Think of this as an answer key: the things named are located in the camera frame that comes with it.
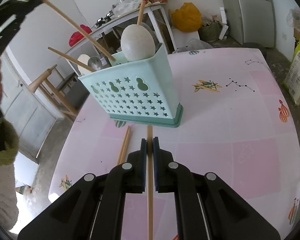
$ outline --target mint green utensil holder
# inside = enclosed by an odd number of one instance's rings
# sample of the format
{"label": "mint green utensil holder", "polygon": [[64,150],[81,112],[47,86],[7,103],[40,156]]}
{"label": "mint green utensil holder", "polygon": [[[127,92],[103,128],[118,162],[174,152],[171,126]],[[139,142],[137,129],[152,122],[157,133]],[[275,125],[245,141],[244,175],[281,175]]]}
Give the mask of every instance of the mint green utensil holder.
{"label": "mint green utensil holder", "polygon": [[163,45],[148,59],[128,62],[122,52],[112,67],[79,77],[111,119],[178,127],[183,107]]}

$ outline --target yellow plastic bag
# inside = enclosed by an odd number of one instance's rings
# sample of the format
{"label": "yellow plastic bag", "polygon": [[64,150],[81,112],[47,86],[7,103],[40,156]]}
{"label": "yellow plastic bag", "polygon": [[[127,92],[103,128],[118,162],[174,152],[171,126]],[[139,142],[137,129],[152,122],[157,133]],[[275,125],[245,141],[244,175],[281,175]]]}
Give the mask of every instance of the yellow plastic bag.
{"label": "yellow plastic bag", "polygon": [[171,14],[173,25],[182,32],[195,32],[202,26],[201,13],[191,2],[185,2]]}

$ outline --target refrigerator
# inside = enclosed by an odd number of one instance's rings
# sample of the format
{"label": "refrigerator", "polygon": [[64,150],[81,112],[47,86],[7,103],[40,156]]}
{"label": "refrigerator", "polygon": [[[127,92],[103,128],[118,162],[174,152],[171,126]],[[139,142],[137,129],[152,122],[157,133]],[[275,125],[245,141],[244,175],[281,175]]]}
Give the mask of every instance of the refrigerator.
{"label": "refrigerator", "polygon": [[230,36],[240,44],[256,42],[274,47],[274,12],[271,0],[223,0]]}

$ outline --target pink tablecloth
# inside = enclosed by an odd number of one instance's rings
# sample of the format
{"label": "pink tablecloth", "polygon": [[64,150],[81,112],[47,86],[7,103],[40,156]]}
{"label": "pink tablecloth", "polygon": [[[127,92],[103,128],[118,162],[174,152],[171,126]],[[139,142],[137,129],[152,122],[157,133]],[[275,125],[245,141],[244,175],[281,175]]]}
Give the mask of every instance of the pink tablecloth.
{"label": "pink tablecloth", "polygon": [[[161,148],[192,172],[218,174],[283,239],[300,199],[300,149],[289,109],[262,54],[225,48],[168,57],[184,113],[178,128],[154,127]],[[211,89],[203,81],[210,82]],[[128,152],[138,150],[146,137],[145,125],[130,125]],[[89,96],[61,152],[49,199],[64,192],[60,184],[66,176],[75,183],[89,172],[108,173],[125,130],[115,127]],[[146,239],[146,203],[146,193],[127,195],[122,239]],[[173,194],[154,193],[154,239],[172,240],[176,234]]]}

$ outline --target sleeve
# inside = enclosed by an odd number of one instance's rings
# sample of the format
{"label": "sleeve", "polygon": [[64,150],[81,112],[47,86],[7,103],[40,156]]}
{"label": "sleeve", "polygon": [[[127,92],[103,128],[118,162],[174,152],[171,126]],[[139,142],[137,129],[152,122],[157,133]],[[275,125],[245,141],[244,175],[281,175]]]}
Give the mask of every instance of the sleeve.
{"label": "sleeve", "polygon": [[17,196],[15,192],[14,160],[18,153],[18,135],[13,126],[4,121],[4,151],[0,151],[0,224],[5,230],[13,228],[18,220]]}

